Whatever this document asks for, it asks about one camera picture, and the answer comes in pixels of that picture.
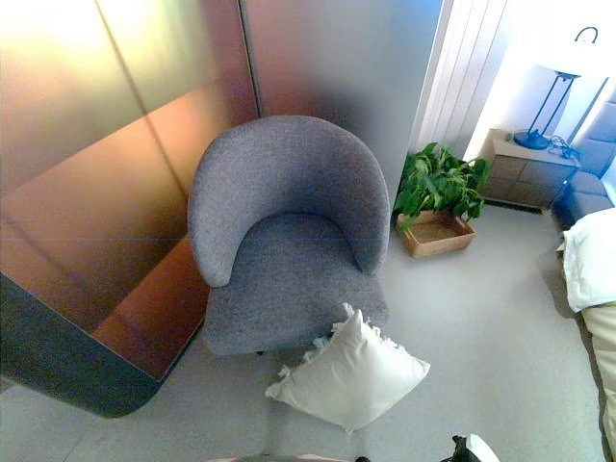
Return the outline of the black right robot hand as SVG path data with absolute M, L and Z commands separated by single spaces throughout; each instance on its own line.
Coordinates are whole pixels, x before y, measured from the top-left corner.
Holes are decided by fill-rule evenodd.
M 454 435 L 455 449 L 451 461 L 499 462 L 490 446 L 478 435 Z

